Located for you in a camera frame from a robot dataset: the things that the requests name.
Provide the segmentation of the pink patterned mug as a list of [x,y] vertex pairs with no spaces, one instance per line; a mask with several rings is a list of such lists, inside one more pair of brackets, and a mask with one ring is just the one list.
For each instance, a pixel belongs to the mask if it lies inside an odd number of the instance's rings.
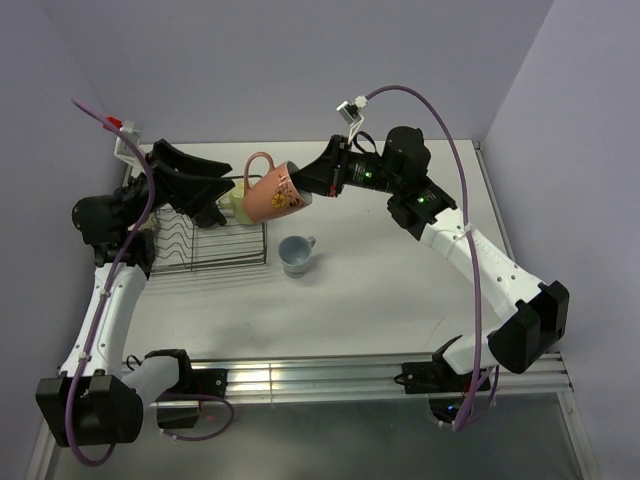
[[[265,159],[269,169],[259,181],[251,184],[250,169],[258,158]],[[294,185],[293,174],[298,171],[299,168],[290,161],[276,166],[267,152],[256,152],[249,157],[244,169],[242,209],[253,223],[282,218],[312,204],[312,194]]]

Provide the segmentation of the pale yellow mug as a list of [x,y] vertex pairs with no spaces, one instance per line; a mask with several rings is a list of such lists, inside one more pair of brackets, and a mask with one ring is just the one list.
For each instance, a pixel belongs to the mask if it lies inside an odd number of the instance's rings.
[[217,201],[221,209],[230,210],[237,222],[241,225],[252,225],[253,220],[244,211],[242,206],[244,200],[244,181],[235,180],[234,187]]

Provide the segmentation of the light blue mug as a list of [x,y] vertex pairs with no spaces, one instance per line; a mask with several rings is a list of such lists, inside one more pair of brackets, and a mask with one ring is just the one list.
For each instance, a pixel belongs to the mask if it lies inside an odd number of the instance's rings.
[[280,242],[278,256],[287,276],[302,276],[306,273],[315,244],[315,237],[297,235],[288,236]]

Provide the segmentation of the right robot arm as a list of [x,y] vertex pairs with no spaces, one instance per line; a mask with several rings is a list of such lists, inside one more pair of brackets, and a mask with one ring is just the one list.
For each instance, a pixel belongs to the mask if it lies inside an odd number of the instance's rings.
[[430,159],[417,128],[393,128],[381,153],[354,152],[335,135],[293,183],[325,197],[338,196],[345,186],[389,194],[393,220],[440,253],[493,308],[498,327],[482,329],[479,340],[459,336],[438,350],[432,368],[438,386],[455,389],[474,368],[501,366],[522,374],[563,337],[569,291],[528,273],[465,222],[454,199],[428,177]]

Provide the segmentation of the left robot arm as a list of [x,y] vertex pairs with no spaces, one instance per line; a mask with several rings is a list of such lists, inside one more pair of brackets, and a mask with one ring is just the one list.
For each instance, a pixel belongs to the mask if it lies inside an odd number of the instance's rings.
[[166,206],[197,227],[224,224],[217,201],[234,186],[232,168],[183,153],[166,140],[157,141],[145,161],[148,173],[72,209],[72,222],[94,253],[92,296],[72,351],[36,390],[61,447],[131,443],[150,404],[163,396],[183,399],[195,386],[183,349],[153,351],[134,371],[122,371],[131,319],[156,259],[155,234],[144,224]]

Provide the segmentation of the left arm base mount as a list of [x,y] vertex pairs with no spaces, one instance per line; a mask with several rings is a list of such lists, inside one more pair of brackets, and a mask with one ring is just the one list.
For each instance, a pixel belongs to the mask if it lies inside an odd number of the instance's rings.
[[[177,384],[166,390],[161,401],[185,399],[186,395],[208,395],[224,398],[226,395],[228,370],[223,368],[194,369],[187,352],[183,349],[155,350],[145,355],[144,360],[168,357],[177,361]],[[197,407],[159,407],[156,413],[158,426],[168,430],[192,429],[202,410],[202,401]]]

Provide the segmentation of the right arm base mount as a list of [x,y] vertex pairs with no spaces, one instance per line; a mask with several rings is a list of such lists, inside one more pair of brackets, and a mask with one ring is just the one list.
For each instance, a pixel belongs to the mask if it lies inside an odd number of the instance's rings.
[[429,361],[405,362],[394,383],[412,394],[467,393],[472,374],[457,374],[444,360],[442,352],[436,352]]

